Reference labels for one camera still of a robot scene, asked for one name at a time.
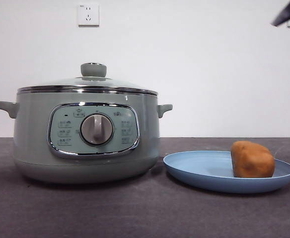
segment control panel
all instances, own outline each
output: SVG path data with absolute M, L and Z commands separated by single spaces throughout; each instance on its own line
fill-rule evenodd
M 53 110 L 48 143 L 61 157 L 117 154 L 135 148 L 139 133 L 137 115 L 131 107 L 80 102 Z

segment button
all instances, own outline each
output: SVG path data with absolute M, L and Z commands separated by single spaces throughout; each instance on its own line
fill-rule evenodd
M 131 128 L 122 129 L 122 135 L 132 135 L 132 129 Z
M 70 138 L 59 139 L 58 140 L 58 145 L 72 145 L 72 141 L 71 141 Z
M 131 138 L 129 137 L 122 137 L 122 144 L 130 144 Z
M 123 120 L 121 123 L 122 127 L 131 127 L 131 122 L 129 120 Z
M 81 108 L 79 108 L 73 112 L 73 116 L 75 118 L 82 118 L 85 116 L 85 112 Z
M 71 121 L 70 120 L 62 120 L 58 124 L 59 128 L 71 128 Z
M 71 130 L 59 130 L 58 137 L 70 137 Z

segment chrome trim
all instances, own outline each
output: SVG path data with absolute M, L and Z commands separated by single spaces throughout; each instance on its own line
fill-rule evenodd
M 56 89 L 56 90 L 29 90 L 17 92 L 17 95 L 28 93 L 104 93 L 104 94 L 125 94 L 125 95 L 144 95 L 146 93 L 122 92 L 122 91 L 107 91 L 107 90 L 89 90 L 89 89 Z
M 83 64 L 96 64 L 96 65 L 102 65 L 102 66 L 105 66 L 104 64 L 101 64 L 101 63 L 94 63 L 94 62 L 90 62 L 90 63 L 83 63 Z
M 132 92 L 132 93 L 143 93 L 143 94 L 151 94 L 157 96 L 158 93 L 151 90 L 146 89 L 139 89 L 139 88 L 125 88 L 125 87 L 114 87 L 114 86 L 86 86 L 86 85 L 47 85 L 47 86 L 31 86 L 31 87 L 23 87 L 18 89 L 18 93 L 24 92 L 28 93 L 31 91 L 31 93 L 34 93 L 33 91 L 36 91 L 36 93 L 50 93 L 52 92 L 67 92 L 65 90 L 80 90 L 85 92 L 104 92 L 104 91 L 116 91 L 116 92 Z
M 114 151 L 114 152 L 106 152 L 106 153 L 73 153 L 73 152 L 67 152 L 67 151 L 62 151 L 60 149 L 58 149 L 57 147 L 55 147 L 51 141 L 50 138 L 50 132 L 51 132 L 51 125 L 52 125 L 52 119 L 53 116 L 55 114 L 55 112 L 61 108 L 61 107 L 74 107 L 74 106 L 109 106 L 109 107 L 122 107 L 122 108 L 128 108 L 130 109 L 135 116 L 136 119 L 136 128 L 137 128 L 137 138 L 134 142 L 134 144 L 125 149 L 125 150 L 121 150 L 121 151 Z M 82 102 L 80 103 L 65 103 L 65 104 L 59 104 L 57 105 L 55 108 L 53 108 L 53 110 L 50 113 L 50 118 L 49 118 L 49 125 L 48 125 L 48 129 L 47 129 L 47 142 L 48 145 L 50 147 L 50 151 L 61 158 L 65 158 L 65 159 L 96 159 L 96 158 L 104 158 L 104 156 L 107 157 L 113 157 L 113 156 L 121 156 L 121 155 L 126 155 L 131 153 L 139 144 L 140 142 L 140 124 L 139 124 L 139 119 L 137 117 L 137 113 L 136 111 L 130 107 L 129 105 L 124 105 L 124 104 L 111 104 L 111 103 L 91 103 L 91 102 L 84 102 L 84 104 Z

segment pot handle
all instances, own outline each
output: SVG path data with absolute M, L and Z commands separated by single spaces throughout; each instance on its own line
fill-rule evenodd
M 164 104 L 157 106 L 158 118 L 162 118 L 164 113 L 173 109 L 172 104 Z
M 10 118 L 16 118 L 19 109 L 18 103 L 0 101 L 0 109 L 8 112 Z

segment knob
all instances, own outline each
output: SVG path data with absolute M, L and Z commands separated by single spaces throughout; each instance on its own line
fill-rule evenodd
M 112 132 L 111 121 L 101 114 L 88 116 L 81 125 L 81 135 L 88 143 L 93 145 L 100 145 L 108 141 Z
M 101 63 L 84 63 L 81 64 L 81 74 L 83 77 L 105 77 L 106 66 Z

